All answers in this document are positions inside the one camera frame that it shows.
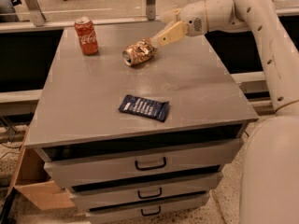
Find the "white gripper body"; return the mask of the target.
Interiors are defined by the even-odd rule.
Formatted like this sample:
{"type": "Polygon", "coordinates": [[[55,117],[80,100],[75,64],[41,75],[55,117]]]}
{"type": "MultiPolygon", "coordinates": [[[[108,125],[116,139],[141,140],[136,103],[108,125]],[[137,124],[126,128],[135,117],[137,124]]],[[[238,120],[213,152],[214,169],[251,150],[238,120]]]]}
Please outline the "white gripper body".
{"type": "Polygon", "coordinates": [[[179,17],[185,24],[185,35],[198,36],[207,33],[206,3],[204,1],[188,4],[180,11],[179,17]]]}

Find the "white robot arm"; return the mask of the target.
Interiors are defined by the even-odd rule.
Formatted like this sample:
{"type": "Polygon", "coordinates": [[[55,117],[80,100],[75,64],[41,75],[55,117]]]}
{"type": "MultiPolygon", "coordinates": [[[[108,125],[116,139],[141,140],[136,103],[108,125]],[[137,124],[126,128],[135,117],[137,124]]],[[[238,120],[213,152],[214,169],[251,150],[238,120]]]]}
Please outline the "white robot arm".
{"type": "Polygon", "coordinates": [[[156,48],[211,31],[252,32],[275,116],[246,142],[240,224],[299,224],[299,52],[274,0],[207,0],[161,17],[156,48]]]}

